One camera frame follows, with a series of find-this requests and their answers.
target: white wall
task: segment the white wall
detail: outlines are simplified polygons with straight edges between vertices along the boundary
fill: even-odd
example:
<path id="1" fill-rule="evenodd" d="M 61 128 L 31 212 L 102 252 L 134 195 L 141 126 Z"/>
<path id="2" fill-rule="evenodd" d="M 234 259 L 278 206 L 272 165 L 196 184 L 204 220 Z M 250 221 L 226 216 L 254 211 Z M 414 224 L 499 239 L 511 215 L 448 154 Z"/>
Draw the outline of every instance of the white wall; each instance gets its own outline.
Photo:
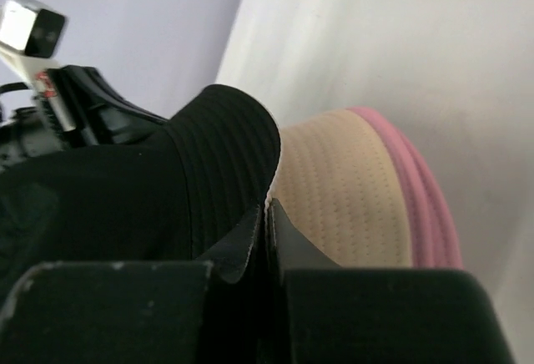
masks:
<path id="1" fill-rule="evenodd" d="M 379 109 L 427 158 L 468 270 L 534 360 L 534 0 L 243 0 L 218 80 L 282 124 Z"/>
<path id="2" fill-rule="evenodd" d="M 99 68 L 125 98 L 165 116 L 214 81 L 239 6 L 239 0 L 39 1 L 70 18 L 61 63 Z M 0 83 L 12 81 L 18 80 L 0 66 Z M 28 103 L 21 94 L 5 99 L 9 108 Z"/>

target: black fabric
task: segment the black fabric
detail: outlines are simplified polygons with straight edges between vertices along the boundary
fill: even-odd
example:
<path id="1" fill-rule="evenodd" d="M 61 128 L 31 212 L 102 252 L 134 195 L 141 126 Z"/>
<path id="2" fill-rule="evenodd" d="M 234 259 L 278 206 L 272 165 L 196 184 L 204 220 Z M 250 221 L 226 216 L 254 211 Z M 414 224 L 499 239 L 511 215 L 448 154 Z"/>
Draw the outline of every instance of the black fabric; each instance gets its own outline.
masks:
<path id="1" fill-rule="evenodd" d="M 202 255 L 263 207 L 279 158 L 270 114 L 247 94 L 213 85 L 142 144 L 15 166 L 0 175 L 0 304 L 42 261 Z"/>

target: stitched fabric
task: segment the stitched fabric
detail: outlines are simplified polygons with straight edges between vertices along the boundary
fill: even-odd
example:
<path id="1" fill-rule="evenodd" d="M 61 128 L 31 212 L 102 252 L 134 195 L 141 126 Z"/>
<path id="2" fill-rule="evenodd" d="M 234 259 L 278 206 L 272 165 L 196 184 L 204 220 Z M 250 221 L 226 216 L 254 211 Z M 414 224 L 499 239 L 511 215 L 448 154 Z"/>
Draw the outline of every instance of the stitched fabric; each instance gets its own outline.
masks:
<path id="1" fill-rule="evenodd" d="M 343 266 L 409 267 L 410 225 L 380 136 L 339 109 L 281 130 L 273 190 L 295 227 Z"/>
<path id="2" fill-rule="evenodd" d="M 349 109 L 380 135 L 393 160 L 411 224 L 414 266 L 462 268 L 451 213 L 430 168 L 413 144 L 374 109 Z"/>

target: beige mesh fabric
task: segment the beige mesh fabric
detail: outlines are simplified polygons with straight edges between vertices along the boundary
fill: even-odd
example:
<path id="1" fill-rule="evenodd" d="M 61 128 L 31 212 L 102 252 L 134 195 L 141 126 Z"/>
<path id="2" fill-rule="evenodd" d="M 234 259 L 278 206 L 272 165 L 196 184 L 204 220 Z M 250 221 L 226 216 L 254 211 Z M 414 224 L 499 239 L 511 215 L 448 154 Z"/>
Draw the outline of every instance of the beige mesh fabric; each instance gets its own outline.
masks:
<path id="1" fill-rule="evenodd" d="M 273 197 L 342 266 L 409 267 L 411 235 L 395 167 L 380 136 L 339 109 L 281 130 Z"/>

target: red logo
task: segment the red logo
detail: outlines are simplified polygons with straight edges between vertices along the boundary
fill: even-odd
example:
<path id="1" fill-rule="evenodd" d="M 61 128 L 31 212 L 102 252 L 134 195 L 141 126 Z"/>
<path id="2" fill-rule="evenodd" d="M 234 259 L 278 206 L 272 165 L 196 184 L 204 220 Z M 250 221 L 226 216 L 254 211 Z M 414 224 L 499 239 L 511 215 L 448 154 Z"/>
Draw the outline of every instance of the red logo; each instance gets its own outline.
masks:
<path id="1" fill-rule="evenodd" d="M 46 72 L 39 72 L 35 75 L 37 80 L 37 89 L 38 92 L 44 95 L 46 99 L 52 99 L 58 95 L 56 89 L 52 85 L 52 81 L 46 74 Z"/>

